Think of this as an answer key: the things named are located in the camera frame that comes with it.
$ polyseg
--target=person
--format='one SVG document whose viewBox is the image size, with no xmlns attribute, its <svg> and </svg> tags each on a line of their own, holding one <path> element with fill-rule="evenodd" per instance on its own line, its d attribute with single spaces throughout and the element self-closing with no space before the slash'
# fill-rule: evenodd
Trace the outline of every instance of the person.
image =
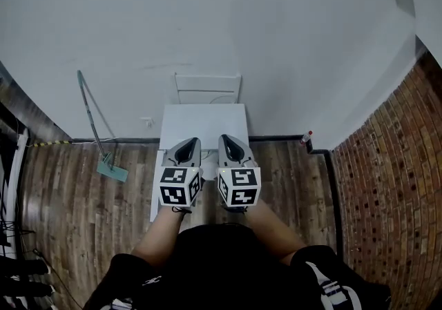
<svg viewBox="0 0 442 310">
<path fill-rule="evenodd" d="M 16 260 L 6 256 L 0 256 L 0 295 L 9 297 L 50 296 L 55 292 L 51 285 L 40 282 L 28 282 L 13 280 L 14 275 L 49 274 L 50 267 L 43 258 L 37 260 Z"/>
<path fill-rule="evenodd" d="M 84 308 L 389 306 L 387 286 L 364 281 L 328 246 L 307 246 L 262 200 L 244 210 L 249 227 L 179 233 L 185 212 L 163 206 L 132 253 L 113 257 Z"/>
</svg>

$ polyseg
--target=mop head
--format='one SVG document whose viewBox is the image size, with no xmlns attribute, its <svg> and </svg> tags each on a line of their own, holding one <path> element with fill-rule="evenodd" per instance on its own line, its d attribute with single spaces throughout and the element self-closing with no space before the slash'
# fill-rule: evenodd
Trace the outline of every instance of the mop head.
<svg viewBox="0 0 442 310">
<path fill-rule="evenodd" d="M 104 159 L 98 163 L 97 172 L 121 182 L 126 182 L 128 171 L 111 165 L 111 161 L 112 154 L 108 153 Z"/>
</svg>

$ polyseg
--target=brick wall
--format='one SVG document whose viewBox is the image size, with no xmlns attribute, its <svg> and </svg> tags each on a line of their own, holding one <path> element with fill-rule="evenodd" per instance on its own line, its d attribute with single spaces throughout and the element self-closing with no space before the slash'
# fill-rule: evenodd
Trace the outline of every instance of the brick wall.
<svg viewBox="0 0 442 310">
<path fill-rule="evenodd" d="M 345 261 L 388 284 L 393 309 L 426 309 L 442 286 L 442 70 L 426 53 L 332 152 Z"/>
</svg>

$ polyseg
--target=white cube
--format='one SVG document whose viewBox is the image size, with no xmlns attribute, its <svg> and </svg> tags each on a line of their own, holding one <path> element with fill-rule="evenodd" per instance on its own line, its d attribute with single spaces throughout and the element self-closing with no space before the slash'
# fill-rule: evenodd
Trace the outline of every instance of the white cube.
<svg viewBox="0 0 442 310">
<path fill-rule="evenodd" d="M 218 191 L 228 207 L 255 206 L 261 191 L 261 169 L 219 168 Z"/>
<path fill-rule="evenodd" d="M 161 178 L 158 186 L 153 188 L 159 190 L 163 206 L 190 207 L 201 190 L 200 168 L 161 166 L 155 173 Z"/>
</svg>

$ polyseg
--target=black sleeve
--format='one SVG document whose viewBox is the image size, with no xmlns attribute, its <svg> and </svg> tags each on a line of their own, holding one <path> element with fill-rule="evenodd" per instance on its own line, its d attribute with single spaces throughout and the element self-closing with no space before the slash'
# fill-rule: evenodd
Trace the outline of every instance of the black sleeve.
<svg viewBox="0 0 442 310">
<path fill-rule="evenodd" d="M 137 256 L 127 253 L 114 256 L 108 272 L 90 296 L 84 310 L 100 310 L 115 298 L 132 298 L 153 275 L 152 266 Z"/>
<path fill-rule="evenodd" d="M 351 287 L 359 297 L 363 309 L 388 309 L 390 305 L 390 288 L 386 285 L 366 282 L 355 271 L 350 269 L 336 256 L 328 246 L 308 246 L 297 251 L 291 259 L 290 266 L 302 280 L 300 287 L 307 288 L 315 299 L 323 293 L 311 267 L 315 264 L 318 270 L 340 286 Z"/>
</svg>

